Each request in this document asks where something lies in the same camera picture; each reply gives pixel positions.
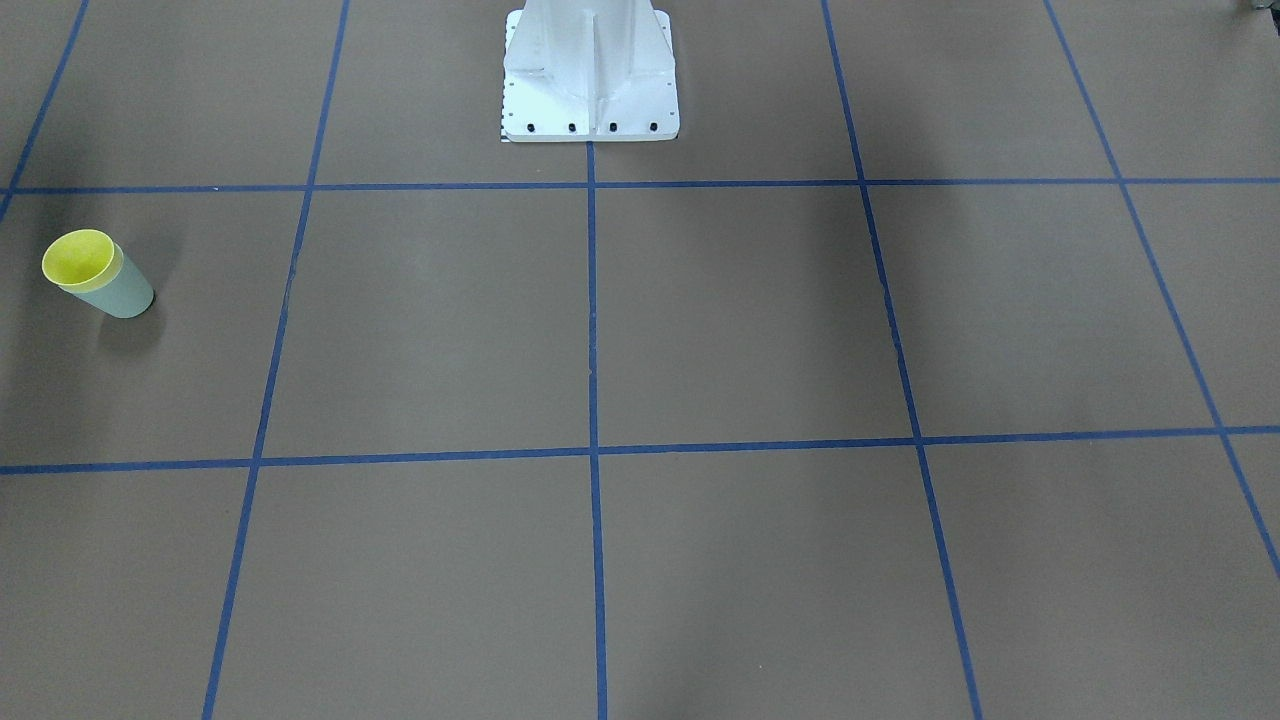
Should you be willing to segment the green plastic cup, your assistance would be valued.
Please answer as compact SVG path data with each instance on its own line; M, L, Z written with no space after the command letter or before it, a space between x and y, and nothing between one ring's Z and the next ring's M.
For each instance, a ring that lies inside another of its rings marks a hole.
M111 259L102 273L83 287L65 288L65 291L119 319L141 315L150 309L156 297L154 287L141 269L118 245L113 247Z

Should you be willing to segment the yellow plastic cup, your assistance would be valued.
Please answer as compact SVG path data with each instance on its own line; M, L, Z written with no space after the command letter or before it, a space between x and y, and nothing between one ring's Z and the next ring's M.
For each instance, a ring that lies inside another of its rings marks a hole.
M40 266L45 278L69 293L91 293L114 282L125 255L101 231L72 231L45 250Z

